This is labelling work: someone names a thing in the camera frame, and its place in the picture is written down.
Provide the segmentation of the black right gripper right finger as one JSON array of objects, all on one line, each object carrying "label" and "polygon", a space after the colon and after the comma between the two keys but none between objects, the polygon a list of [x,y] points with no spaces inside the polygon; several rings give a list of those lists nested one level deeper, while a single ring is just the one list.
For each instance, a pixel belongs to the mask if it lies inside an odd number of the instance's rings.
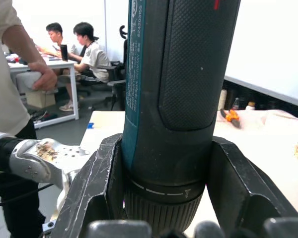
[{"label": "black right gripper right finger", "polygon": [[207,189],[227,237],[298,237],[298,212],[270,177],[232,142],[214,137]]}]

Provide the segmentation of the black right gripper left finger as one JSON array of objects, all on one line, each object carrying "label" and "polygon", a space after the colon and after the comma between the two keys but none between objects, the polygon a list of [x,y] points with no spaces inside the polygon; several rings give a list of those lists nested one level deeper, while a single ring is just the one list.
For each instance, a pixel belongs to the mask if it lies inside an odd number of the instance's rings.
[{"label": "black right gripper left finger", "polygon": [[102,140],[73,180],[51,236],[83,238],[97,220],[123,216],[124,178],[121,134]]}]

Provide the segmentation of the standing person's hand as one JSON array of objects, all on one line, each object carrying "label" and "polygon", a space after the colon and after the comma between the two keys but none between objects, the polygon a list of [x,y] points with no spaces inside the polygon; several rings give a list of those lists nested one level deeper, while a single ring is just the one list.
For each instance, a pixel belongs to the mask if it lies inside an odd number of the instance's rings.
[{"label": "standing person's hand", "polygon": [[33,84],[32,89],[37,91],[54,91],[57,84],[57,76],[45,62],[31,62],[28,67],[32,71],[41,73],[41,77]]}]

